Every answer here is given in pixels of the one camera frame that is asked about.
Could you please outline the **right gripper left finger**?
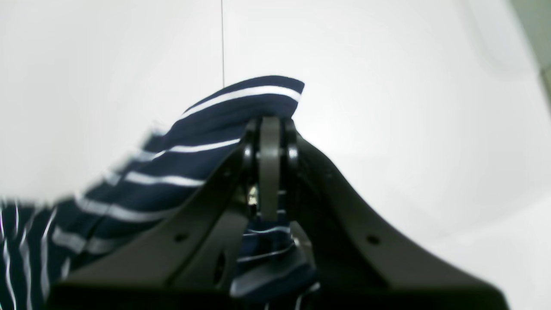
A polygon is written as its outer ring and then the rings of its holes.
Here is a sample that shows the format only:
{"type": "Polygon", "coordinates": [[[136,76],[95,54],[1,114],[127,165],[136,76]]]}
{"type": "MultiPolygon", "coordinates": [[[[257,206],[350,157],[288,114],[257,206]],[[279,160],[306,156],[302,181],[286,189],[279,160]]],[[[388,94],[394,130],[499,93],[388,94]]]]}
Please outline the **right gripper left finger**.
{"type": "Polygon", "coordinates": [[[230,296],[242,235],[254,208],[260,120],[171,218],[55,285],[47,310],[242,310],[230,296]]]}

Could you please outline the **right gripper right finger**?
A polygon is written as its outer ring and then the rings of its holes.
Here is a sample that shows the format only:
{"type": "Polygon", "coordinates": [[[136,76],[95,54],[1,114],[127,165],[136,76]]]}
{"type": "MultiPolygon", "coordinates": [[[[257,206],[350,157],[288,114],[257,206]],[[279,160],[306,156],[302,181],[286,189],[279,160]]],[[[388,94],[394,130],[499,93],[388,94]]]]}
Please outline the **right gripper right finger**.
{"type": "Polygon", "coordinates": [[[507,310],[494,285],[406,237],[329,158],[282,122],[285,207],[309,238],[321,288],[314,310],[507,310]]]}

